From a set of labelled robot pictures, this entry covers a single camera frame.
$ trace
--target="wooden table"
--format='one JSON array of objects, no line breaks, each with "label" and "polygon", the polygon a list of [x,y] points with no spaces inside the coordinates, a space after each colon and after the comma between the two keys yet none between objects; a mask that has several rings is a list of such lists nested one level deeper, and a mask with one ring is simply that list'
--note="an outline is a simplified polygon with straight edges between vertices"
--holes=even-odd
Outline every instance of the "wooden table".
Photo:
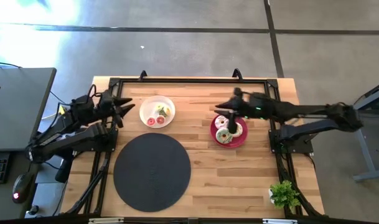
[{"label": "wooden table", "polygon": [[[104,91],[108,88],[109,79],[110,77],[94,77],[93,83],[98,91]],[[278,85],[282,101],[299,103],[292,78],[279,78]],[[264,92],[263,86],[259,84],[125,83],[123,96],[132,98],[136,106],[124,117],[124,128],[119,130],[116,151],[112,153],[108,171],[101,216],[284,217],[283,210],[274,208],[268,196],[269,186],[279,182],[276,159],[269,148],[269,122],[261,119],[247,120],[249,134],[246,143],[237,149],[222,148],[210,137],[210,123],[216,116],[213,112],[214,105],[227,101],[232,96],[234,87],[240,87],[243,91]],[[139,118],[141,103],[154,95],[167,96],[175,104],[175,118],[165,128],[149,128]],[[172,136],[186,148],[192,176],[185,194],[175,205],[160,212],[146,213],[131,208],[120,199],[113,183],[113,167],[127,142],[150,132]],[[93,158],[94,153],[85,152],[74,160],[61,212],[71,208],[86,189]],[[302,154],[293,154],[292,158],[299,188],[314,208],[323,213],[312,162]],[[91,211],[95,207],[97,196],[98,187],[94,191]]]}]

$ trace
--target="black circular pad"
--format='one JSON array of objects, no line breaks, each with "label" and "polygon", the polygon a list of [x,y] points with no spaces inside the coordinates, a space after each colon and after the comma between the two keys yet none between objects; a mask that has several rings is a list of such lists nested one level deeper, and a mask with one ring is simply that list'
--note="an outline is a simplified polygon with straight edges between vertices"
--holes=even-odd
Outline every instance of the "black circular pad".
[{"label": "black circular pad", "polygon": [[189,156],[170,136],[143,134],[120,152],[113,178],[125,203],[143,212],[157,212],[184,194],[190,179]]}]

